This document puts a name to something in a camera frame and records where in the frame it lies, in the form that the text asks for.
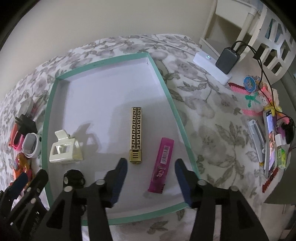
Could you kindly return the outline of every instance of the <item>black power adapter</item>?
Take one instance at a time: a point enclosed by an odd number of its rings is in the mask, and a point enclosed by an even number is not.
[[[235,50],[231,47],[227,47],[222,51],[220,57],[218,58],[216,67],[223,73],[228,74],[239,58],[240,55],[236,53]]]

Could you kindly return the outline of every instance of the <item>orange plastic toy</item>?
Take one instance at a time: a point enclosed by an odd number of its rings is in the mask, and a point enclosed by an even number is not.
[[[15,165],[13,168],[14,168],[13,169],[14,180],[16,180],[22,172],[27,174],[28,176],[28,183],[26,185],[27,187],[33,178],[33,173],[32,173],[32,170],[30,169],[29,158],[27,158],[22,152],[18,153],[15,160]]]

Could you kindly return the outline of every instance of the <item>barcode sticker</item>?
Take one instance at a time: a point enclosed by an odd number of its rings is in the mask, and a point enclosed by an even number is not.
[[[163,148],[163,154],[161,156],[161,160],[160,163],[166,165],[166,162],[168,160],[168,153],[170,151],[170,147],[169,146],[164,146]]]

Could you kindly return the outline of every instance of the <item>round sticker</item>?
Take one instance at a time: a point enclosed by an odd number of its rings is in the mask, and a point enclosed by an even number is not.
[[[244,78],[244,87],[250,93],[254,92],[257,89],[256,82],[251,76],[247,76]]]

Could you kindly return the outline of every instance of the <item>pink lighter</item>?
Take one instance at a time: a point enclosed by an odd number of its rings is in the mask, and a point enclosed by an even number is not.
[[[161,138],[156,162],[148,192],[162,193],[165,186],[165,179],[168,174],[170,158],[172,156],[174,140],[163,137]]]

